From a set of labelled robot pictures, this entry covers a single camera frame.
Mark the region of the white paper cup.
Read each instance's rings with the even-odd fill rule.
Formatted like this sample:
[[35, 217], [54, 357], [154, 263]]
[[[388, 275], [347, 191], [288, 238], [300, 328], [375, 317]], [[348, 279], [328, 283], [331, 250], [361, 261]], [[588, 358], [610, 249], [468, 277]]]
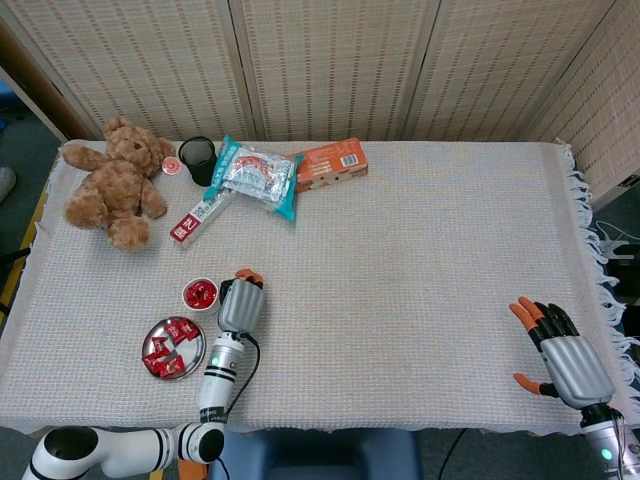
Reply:
[[[191, 309], [191, 308], [189, 308], [189, 307], [186, 305], [185, 300], [184, 300], [184, 297], [185, 297], [186, 292], [189, 290], [189, 287], [191, 286], [191, 284], [192, 284], [192, 283], [194, 283], [194, 282], [196, 282], [196, 281], [199, 281], [199, 280], [205, 280], [205, 281], [209, 281], [209, 282], [211, 282], [211, 283], [215, 286], [215, 293], [217, 294], [217, 298], [216, 298], [215, 303], [214, 303], [213, 305], [211, 305], [209, 308], [202, 308], [202, 307], [200, 306], [200, 309], [195, 310], [195, 309]], [[215, 309], [217, 309], [217, 308], [219, 307], [219, 298], [220, 298], [220, 290], [219, 290], [218, 285], [217, 285], [213, 280], [211, 280], [211, 279], [209, 279], [209, 278], [206, 278], [206, 277], [199, 277], [199, 278], [195, 278], [195, 279], [193, 279], [193, 280], [189, 281], [189, 282], [185, 285], [185, 287], [183, 288], [183, 290], [182, 290], [182, 301], [183, 301], [184, 305], [185, 305], [189, 310], [194, 311], [194, 312], [198, 312], [198, 313], [206, 312], [206, 311], [214, 311]]]

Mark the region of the orange block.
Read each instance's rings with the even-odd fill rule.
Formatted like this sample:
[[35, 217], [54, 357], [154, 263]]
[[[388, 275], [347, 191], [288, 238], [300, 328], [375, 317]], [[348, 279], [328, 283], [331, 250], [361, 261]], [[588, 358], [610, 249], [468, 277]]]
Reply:
[[177, 462], [179, 480], [207, 480], [209, 467], [192, 461]]

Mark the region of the grey white shoe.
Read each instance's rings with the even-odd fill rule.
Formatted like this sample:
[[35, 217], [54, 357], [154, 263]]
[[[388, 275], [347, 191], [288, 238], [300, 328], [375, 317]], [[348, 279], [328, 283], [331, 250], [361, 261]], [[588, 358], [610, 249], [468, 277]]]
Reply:
[[15, 171], [9, 166], [0, 167], [0, 204], [15, 188], [17, 177]]

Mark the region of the brown wooden board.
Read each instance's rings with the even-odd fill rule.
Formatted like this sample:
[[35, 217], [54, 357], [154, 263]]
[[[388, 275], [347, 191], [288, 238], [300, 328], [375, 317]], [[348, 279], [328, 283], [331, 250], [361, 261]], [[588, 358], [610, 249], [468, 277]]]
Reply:
[[18, 36], [0, 19], [0, 77], [18, 98], [62, 142], [95, 140], [57, 86], [36, 63]]

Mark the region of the beige woven screen panel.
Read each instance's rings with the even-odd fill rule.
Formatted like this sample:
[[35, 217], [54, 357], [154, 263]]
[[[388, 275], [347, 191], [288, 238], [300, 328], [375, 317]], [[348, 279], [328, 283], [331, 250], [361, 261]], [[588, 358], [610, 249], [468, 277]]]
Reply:
[[173, 140], [255, 130], [227, 0], [0, 0], [90, 138], [124, 115]]
[[404, 139], [516, 139], [613, 2], [437, 0]]
[[570, 144], [596, 210], [631, 188], [640, 177], [640, 0], [613, 0], [523, 138]]
[[442, 0], [228, 0], [256, 134], [397, 140]]

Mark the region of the brown teddy bear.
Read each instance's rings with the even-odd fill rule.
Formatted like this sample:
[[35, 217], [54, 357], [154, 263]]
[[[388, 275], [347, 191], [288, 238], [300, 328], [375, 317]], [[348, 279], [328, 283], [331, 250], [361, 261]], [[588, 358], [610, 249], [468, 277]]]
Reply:
[[109, 120], [103, 134], [104, 152], [79, 144], [60, 148], [67, 165], [86, 173], [65, 203], [64, 218], [78, 229], [102, 230], [117, 250], [138, 252], [151, 239], [148, 221], [167, 212], [152, 178], [176, 150], [168, 139], [124, 116]]

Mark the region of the teal silver snack bag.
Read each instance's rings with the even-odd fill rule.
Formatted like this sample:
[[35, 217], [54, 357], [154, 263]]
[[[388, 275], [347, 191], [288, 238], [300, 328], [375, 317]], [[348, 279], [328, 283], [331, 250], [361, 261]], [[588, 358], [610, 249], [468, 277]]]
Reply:
[[287, 157], [225, 135], [203, 199], [214, 200], [223, 190], [236, 192], [262, 202], [267, 210], [294, 222], [297, 172], [303, 159], [302, 154]]

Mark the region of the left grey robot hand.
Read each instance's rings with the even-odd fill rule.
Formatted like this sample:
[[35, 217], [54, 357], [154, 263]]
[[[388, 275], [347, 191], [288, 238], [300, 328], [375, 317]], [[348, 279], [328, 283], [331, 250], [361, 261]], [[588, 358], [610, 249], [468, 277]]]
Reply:
[[221, 331], [253, 333], [265, 304], [264, 279], [249, 268], [220, 285], [218, 326]]

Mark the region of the black mesh pen holder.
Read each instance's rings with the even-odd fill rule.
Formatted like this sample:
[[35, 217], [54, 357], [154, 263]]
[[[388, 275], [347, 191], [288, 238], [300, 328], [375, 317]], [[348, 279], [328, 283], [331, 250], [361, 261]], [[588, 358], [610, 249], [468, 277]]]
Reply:
[[197, 185], [211, 185], [217, 155], [215, 145], [209, 138], [195, 136], [185, 140], [178, 149], [178, 158], [187, 167]]

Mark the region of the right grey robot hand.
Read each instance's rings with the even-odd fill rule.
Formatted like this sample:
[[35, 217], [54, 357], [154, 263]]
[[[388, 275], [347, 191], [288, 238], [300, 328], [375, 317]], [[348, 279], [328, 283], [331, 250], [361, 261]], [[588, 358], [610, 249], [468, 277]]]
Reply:
[[606, 404], [615, 387], [597, 352], [558, 305], [521, 296], [509, 305], [541, 356], [550, 380], [536, 382], [517, 372], [516, 383], [534, 395], [559, 398], [574, 410]]

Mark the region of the white woven tablecloth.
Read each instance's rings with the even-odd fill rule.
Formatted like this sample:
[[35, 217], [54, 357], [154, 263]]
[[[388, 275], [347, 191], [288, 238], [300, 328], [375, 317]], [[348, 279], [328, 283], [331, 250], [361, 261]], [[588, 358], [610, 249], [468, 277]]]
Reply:
[[0, 337], [0, 426], [174, 427], [198, 417], [201, 371], [153, 378], [148, 330], [182, 315], [187, 282], [261, 274], [266, 302], [229, 424], [336, 430], [472, 427], [573, 434], [579, 414], [519, 387], [546, 368], [510, 305], [562, 307], [602, 359], [614, 406], [640, 426], [640, 368], [617, 330], [568, 145], [367, 142], [366, 175], [296, 199], [287, 221], [237, 197], [188, 246], [170, 230], [202, 198], [160, 174], [168, 204], [149, 246], [124, 253], [71, 227], [82, 179], [55, 168]]

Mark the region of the long white red box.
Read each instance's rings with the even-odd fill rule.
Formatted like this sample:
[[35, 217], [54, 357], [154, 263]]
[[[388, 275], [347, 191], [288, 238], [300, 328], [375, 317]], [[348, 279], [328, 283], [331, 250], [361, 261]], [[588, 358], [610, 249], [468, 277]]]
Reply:
[[169, 232], [181, 248], [189, 247], [234, 200], [230, 191], [219, 192], [214, 198], [199, 201]]

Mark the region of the orange biscuit box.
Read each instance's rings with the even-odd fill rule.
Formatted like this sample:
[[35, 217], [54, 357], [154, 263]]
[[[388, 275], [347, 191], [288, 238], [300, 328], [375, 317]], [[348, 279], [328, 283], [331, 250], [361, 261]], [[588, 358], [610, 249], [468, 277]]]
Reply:
[[357, 138], [350, 138], [291, 154], [297, 163], [296, 193], [365, 176], [368, 160]]

